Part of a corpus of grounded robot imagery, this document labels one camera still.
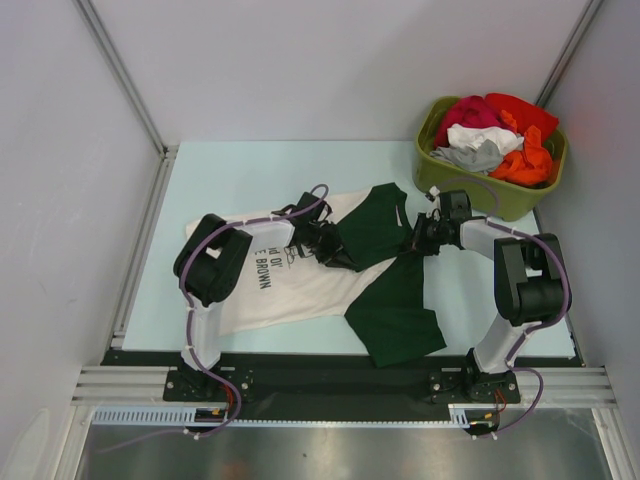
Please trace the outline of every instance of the white fabric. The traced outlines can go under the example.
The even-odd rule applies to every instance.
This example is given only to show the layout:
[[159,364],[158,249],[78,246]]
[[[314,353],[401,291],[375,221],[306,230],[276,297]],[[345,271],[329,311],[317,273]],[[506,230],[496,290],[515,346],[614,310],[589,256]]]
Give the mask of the white fabric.
[[514,150],[521,150],[524,137],[500,127],[467,128],[459,123],[447,129],[449,144],[454,148],[480,148],[485,140],[491,140],[498,146],[500,155],[506,155]]
[[[370,191],[330,196],[327,203],[333,213],[329,220],[338,223],[360,205]],[[226,220],[248,220],[268,214],[256,212]],[[187,236],[193,233],[198,223],[199,220],[187,226]],[[385,260],[356,273],[320,265],[312,255],[301,258],[297,248],[269,248],[249,255],[236,288],[222,304],[220,335],[315,317],[344,315],[349,305],[394,260]]]

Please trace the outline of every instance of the red cloth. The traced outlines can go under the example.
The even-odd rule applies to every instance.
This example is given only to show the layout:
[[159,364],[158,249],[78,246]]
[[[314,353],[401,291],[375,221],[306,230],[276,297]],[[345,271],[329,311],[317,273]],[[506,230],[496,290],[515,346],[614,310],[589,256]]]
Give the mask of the red cloth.
[[478,96],[461,98],[442,119],[438,127],[433,147],[448,147],[449,138],[447,129],[459,123],[467,128],[500,127],[515,132],[515,130],[500,118],[500,110],[493,108],[485,100]]
[[522,151],[514,150],[505,155],[504,161],[489,176],[532,187],[549,178],[552,165],[551,155],[542,146],[540,129],[531,125],[524,133]]
[[540,107],[531,105],[512,95],[504,93],[490,93],[484,99],[487,104],[491,105],[497,111],[506,110],[518,124],[517,132],[521,135],[529,129],[531,125],[535,125],[540,130],[540,139],[544,143],[549,135],[558,127],[558,119],[545,112]]

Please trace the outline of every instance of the wall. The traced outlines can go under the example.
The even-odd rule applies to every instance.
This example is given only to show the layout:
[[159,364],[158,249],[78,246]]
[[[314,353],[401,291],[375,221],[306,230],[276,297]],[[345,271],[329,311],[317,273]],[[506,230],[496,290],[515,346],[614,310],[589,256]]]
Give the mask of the wall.
[[0,469],[47,408],[40,478],[106,341],[158,158],[71,1],[1,2],[0,64]]
[[587,360],[607,367],[640,446],[640,2],[611,0],[549,109],[571,152],[560,188],[540,212],[558,233],[571,277],[573,325]]
[[441,95],[535,100],[585,5],[94,1],[170,144],[404,140]]

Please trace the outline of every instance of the laundry basket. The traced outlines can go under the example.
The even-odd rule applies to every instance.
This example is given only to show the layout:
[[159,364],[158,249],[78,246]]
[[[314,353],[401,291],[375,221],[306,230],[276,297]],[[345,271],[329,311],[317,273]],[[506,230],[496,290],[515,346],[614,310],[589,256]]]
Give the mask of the laundry basket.
[[[567,155],[567,138],[558,128],[544,143],[544,147],[553,159],[553,168],[549,180],[539,188],[521,187],[487,175],[468,172],[456,165],[429,156],[429,152],[433,150],[433,141],[442,118],[459,99],[460,97],[441,97],[431,107],[416,136],[416,149],[419,158],[415,169],[415,184],[420,190],[427,192],[433,185],[447,182],[446,186],[442,188],[443,191],[464,189],[471,199],[473,208],[488,213],[495,208],[493,196],[482,185],[467,182],[464,179],[480,180],[498,194],[500,207],[495,215],[506,221],[518,220],[531,211],[545,195],[552,192],[560,183]],[[460,181],[448,182],[456,178],[460,178]]]

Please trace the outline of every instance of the white tabletop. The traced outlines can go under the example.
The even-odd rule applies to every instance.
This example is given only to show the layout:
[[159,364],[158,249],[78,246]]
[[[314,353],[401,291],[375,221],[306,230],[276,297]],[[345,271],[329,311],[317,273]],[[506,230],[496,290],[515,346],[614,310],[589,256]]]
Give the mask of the white tabletop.
[[[294,203],[326,183],[331,194],[395,182],[407,192],[413,222],[429,203],[411,178],[413,142],[208,142],[178,151],[154,232],[123,349],[178,351],[185,343],[184,299],[172,266],[187,223],[207,213],[234,215]],[[537,233],[533,214],[513,225]],[[447,348],[432,355],[465,355],[496,315],[493,264],[481,255],[444,247],[424,260],[425,307],[435,310]],[[366,354],[343,317],[321,317],[222,337],[223,351]],[[536,333],[527,356],[573,357],[565,322]]]

